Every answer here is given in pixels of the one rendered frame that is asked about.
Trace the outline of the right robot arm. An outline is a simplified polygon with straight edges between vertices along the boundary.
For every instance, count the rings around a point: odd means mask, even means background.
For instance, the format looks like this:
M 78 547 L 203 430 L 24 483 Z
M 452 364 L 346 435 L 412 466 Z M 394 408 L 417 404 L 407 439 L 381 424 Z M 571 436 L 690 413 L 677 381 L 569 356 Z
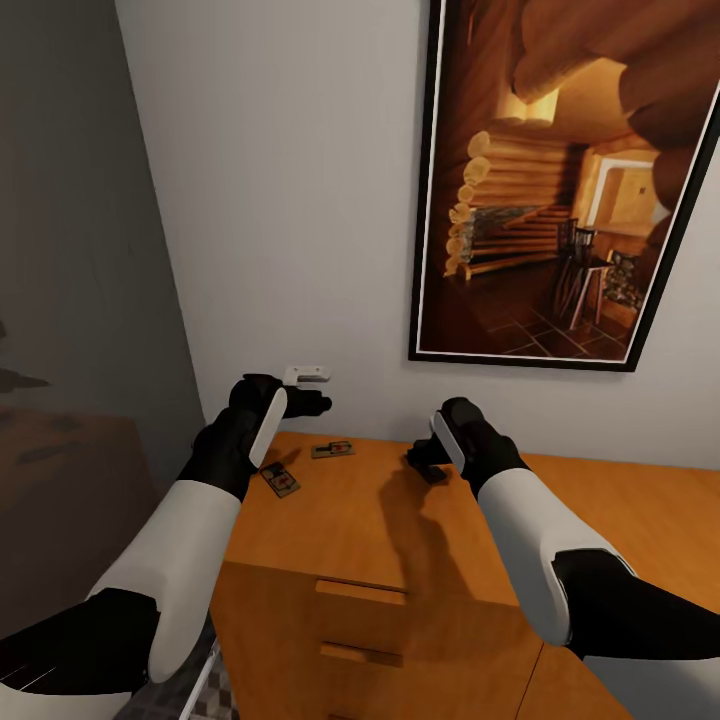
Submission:
M 568 647 L 634 720 L 720 720 L 720 615 L 639 579 L 472 401 L 452 400 L 410 466 L 468 480 L 517 601 L 538 636 Z

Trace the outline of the mousetrap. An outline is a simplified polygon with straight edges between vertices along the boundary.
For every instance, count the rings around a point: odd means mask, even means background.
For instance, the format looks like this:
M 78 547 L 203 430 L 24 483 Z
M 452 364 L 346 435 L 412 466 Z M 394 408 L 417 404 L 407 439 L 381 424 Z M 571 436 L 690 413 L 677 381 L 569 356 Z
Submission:
M 337 456 L 354 455 L 355 450 L 350 441 L 332 442 L 328 444 L 317 444 L 312 446 L 312 459 L 332 458 Z
M 281 499 L 301 488 L 301 484 L 285 469 L 285 466 L 280 461 L 259 469 L 259 471 Z
M 437 465 L 419 466 L 415 463 L 414 468 L 430 483 L 434 484 L 440 480 L 447 479 L 447 474 Z

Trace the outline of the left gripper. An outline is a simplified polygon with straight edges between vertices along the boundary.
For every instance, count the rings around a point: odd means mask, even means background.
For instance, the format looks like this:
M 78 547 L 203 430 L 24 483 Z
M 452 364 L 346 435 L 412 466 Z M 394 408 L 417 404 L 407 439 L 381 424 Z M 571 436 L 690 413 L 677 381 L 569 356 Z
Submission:
M 321 411 L 328 411 L 332 407 L 329 397 L 323 397 L 320 390 L 301 390 L 289 387 L 295 396 L 295 406 L 287 418 L 298 416 L 320 416 Z

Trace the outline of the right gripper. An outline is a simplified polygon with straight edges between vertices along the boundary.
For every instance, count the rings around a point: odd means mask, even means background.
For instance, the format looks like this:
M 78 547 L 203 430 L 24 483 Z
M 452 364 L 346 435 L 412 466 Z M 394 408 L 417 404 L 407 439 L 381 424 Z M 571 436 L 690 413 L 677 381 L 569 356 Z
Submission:
M 430 440 L 416 440 L 413 448 L 406 455 L 410 466 L 417 463 L 420 467 L 426 465 L 451 464 L 448 454 L 444 454 L 434 442 L 434 433 Z

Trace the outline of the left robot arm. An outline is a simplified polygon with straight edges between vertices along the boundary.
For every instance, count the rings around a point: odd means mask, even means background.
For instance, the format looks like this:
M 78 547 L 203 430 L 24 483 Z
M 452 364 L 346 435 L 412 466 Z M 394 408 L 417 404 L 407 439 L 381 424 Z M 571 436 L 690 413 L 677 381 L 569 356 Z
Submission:
M 320 390 L 300 389 L 329 382 L 327 368 L 288 365 L 283 380 L 243 377 L 86 601 L 0 640 L 0 720 L 113 720 L 147 683 L 166 682 L 186 662 L 249 479 L 281 419 L 332 407 Z

